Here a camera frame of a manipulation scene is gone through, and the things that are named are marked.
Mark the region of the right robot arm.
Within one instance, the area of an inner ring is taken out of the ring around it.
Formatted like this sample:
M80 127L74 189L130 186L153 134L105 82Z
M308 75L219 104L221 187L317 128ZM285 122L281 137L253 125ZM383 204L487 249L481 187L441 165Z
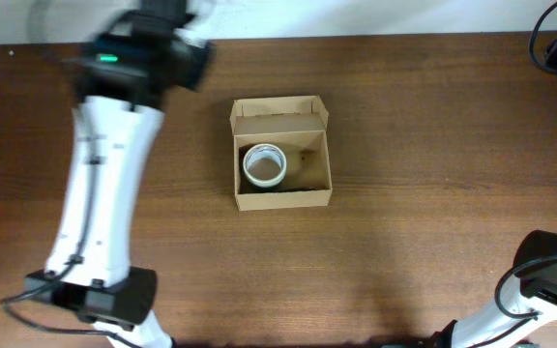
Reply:
M557 233L530 232L493 299L475 314L453 320L424 347L517 347L539 328L557 321Z

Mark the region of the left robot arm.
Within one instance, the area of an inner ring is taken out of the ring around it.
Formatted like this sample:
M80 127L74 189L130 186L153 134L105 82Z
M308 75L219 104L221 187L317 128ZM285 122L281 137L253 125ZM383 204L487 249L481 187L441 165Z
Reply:
M195 89L214 49L180 30L194 19L184 1L142 1L115 17L75 60L73 155L58 234L45 266L4 299L72 312L80 335L116 347L172 347L153 305L158 277L130 259L143 171L175 87Z

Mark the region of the cardboard box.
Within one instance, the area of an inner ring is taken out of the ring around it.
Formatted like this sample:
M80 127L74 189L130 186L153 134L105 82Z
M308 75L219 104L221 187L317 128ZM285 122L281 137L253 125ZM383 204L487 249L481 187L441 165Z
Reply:
M241 99L229 121L234 197L240 211L329 204L329 112L318 96ZM284 192L315 187L315 191Z

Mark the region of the black slim pen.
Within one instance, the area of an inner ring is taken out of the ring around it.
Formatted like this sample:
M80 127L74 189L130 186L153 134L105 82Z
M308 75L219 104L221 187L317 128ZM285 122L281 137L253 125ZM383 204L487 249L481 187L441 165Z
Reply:
M300 191L315 191L318 188L315 187L301 187L301 188L290 188L286 189L284 192L300 192Z

